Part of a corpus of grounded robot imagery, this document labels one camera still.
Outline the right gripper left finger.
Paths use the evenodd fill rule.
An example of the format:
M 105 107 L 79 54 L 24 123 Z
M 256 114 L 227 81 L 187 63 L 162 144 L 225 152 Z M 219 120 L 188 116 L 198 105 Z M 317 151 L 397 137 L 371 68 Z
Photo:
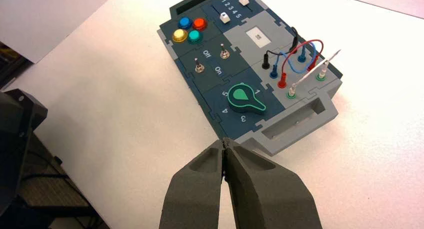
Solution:
M 216 229 L 219 225 L 224 146 L 216 140 L 171 178 L 161 229 Z

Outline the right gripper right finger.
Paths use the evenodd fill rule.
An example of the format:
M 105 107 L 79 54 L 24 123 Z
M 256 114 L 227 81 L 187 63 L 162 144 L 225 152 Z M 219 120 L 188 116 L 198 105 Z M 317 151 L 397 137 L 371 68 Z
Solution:
M 224 179 L 238 229 L 321 229 L 314 197 L 293 171 L 224 138 Z

